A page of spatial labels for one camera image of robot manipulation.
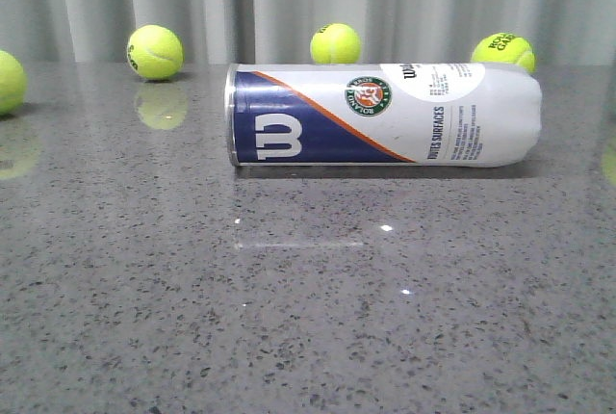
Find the white blue Wilson tennis can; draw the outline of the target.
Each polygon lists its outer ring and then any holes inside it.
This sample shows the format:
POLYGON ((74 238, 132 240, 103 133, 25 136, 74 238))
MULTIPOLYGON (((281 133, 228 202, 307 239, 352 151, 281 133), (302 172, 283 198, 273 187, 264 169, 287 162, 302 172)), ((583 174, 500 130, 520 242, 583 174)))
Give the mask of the white blue Wilson tennis can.
POLYGON ((224 93, 236 166, 493 168, 541 132, 538 81, 502 63, 232 65, 224 93))

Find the middle back tennis ball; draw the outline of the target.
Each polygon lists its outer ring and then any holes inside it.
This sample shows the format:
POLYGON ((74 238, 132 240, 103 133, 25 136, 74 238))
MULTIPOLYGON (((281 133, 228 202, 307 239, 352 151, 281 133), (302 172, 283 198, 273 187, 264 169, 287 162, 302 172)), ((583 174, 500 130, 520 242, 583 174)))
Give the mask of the middle back tennis ball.
POLYGON ((317 64, 355 64, 361 55, 361 40, 346 24, 327 24, 312 36, 310 53, 317 64))

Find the Wilson 3 back tennis ball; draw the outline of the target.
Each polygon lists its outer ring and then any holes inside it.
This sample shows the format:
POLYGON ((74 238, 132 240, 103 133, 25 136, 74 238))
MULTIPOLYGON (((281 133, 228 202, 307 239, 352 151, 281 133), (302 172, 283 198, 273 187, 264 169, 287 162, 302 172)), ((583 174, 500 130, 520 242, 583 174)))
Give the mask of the Wilson 3 back tennis ball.
POLYGON ((168 28, 149 24, 137 29, 128 39, 129 66, 146 80, 166 80, 184 63, 181 40, 168 28))

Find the Roland Garros tennis ball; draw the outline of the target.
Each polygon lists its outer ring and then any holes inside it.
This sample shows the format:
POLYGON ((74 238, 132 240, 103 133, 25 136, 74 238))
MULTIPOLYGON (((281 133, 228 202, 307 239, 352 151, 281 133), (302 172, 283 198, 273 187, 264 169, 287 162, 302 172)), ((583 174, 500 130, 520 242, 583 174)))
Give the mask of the Roland Garros tennis ball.
POLYGON ((506 63, 518 65, 528 73, 533 73, 536 59, 532 45, 525 38, 499 32, 482 39, 471 54, 472 63, 506 63))

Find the near right tennis ball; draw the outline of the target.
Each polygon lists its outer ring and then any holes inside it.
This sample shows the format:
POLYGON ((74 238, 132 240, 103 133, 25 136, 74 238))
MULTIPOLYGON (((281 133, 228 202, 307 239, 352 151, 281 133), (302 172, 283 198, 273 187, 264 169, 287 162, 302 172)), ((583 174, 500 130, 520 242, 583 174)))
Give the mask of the near right tennis ball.
POLYGON ((601 169, 603 176, 611 185, 616 185, 616 142, 610 139, 603 149, 601 158, 601 169))

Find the Wilson 3 near-left tennis ball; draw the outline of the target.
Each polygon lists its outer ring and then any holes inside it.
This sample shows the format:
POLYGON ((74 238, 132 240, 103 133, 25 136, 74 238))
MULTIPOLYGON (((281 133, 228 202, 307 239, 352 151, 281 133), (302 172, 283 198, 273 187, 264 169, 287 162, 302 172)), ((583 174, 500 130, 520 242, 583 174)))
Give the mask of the Wilson 3 near-left tennis ball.
POLYGON ((21 62, 6 51, 0 52, 0 114, 6 116, 24 101, 27 75, 21 62))

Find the white pleated curtain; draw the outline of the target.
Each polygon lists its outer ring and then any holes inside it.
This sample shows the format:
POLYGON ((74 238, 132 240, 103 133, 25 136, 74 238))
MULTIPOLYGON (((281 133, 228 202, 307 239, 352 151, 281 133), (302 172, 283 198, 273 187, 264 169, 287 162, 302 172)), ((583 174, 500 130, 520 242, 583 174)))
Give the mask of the white pleated curtain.
POLYGON ((1 0, 1 46, 23 61, 121 61, 131 33, 159 24, 191 63, 300 63, 342 22, 366 62, 463 61, 483 37, 528 39, 541 65, 610 65, 615 0, 1 0))

